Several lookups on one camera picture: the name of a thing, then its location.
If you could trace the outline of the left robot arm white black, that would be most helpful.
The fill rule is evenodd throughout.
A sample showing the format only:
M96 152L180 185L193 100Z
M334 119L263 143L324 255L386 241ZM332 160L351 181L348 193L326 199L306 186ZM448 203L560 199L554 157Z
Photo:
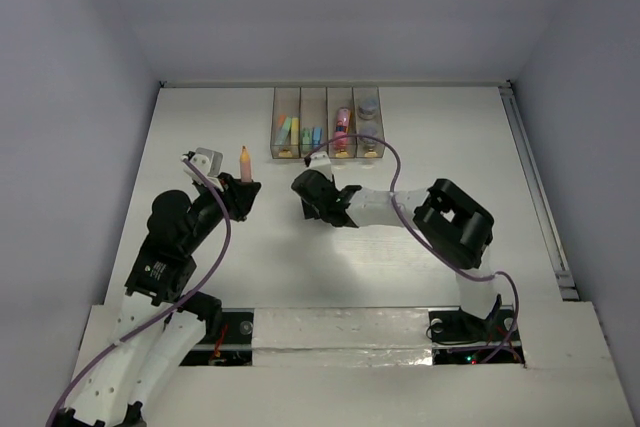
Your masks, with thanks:
M180 190L154 199L109 344L71 381L48 425L146 425L189 351L223 336L221 301L185 289L196 270L193 254L218 225L246 219L261 185L227 173L191 178L196 199Z

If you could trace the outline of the green highlighter pen bottom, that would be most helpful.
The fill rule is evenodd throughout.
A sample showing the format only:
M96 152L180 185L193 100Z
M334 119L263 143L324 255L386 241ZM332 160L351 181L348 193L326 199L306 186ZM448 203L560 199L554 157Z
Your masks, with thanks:
M290 127L291 127L291 117L287 116L283 126L278 129L277 135L275 138L276 145L285 145L287 143L287 138L290 135Z

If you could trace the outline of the yellow highlighter pen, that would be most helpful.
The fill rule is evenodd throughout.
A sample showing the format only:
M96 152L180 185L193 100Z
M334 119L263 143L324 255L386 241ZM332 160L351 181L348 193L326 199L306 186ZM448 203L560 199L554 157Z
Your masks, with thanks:
M292 117L291 127L290 127L290 144L292 146L298 146L299 138L300 138L300 119L298 117Z

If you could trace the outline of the orange highlighter pen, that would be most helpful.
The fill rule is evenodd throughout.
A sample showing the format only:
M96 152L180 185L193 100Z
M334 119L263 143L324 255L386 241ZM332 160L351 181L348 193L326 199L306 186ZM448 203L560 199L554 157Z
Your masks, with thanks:
M240 179L243 183L252 181L252 163L249 151L245 145L242 146L239 158Z

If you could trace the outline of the small clear jar blue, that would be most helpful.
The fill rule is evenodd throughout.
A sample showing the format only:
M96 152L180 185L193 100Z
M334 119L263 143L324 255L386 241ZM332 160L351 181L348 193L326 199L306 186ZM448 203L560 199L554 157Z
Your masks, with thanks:
M375 149L381 139L378 125L375 122L365 122L359 126L359 139L370 149Z

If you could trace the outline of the green highlighter pen top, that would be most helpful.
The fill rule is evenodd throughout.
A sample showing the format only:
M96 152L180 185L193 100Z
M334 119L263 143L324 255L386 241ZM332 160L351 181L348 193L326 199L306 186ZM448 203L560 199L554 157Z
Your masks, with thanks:
M301 146L304 148L308 148L312 146L312 130L310 128L302 129Z

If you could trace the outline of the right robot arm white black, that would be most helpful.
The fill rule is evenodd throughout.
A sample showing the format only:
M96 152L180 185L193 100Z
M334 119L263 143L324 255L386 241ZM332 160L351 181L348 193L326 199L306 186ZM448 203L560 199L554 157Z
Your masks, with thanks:
M307 169L292 190L304 217L334 227L410 227L456 274L459 308L442 314L431 332L439 343L480 342L496 328L500 294L482 265L493 241L493 216L455 183L438 179L427 189L386 192L358 185L339 189L333 177Z

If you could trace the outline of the green highlighter pen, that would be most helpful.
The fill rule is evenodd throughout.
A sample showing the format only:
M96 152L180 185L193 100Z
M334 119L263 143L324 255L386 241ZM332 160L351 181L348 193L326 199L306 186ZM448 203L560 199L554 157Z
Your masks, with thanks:
M278 129L277 135L275 138L276 145L285 145L287 143L287 138L290 135L290 127L291 127L291 117L287 116L283 126Z
M302 129L301 146L304 148L308 148L312 146L312 130L310 128Z

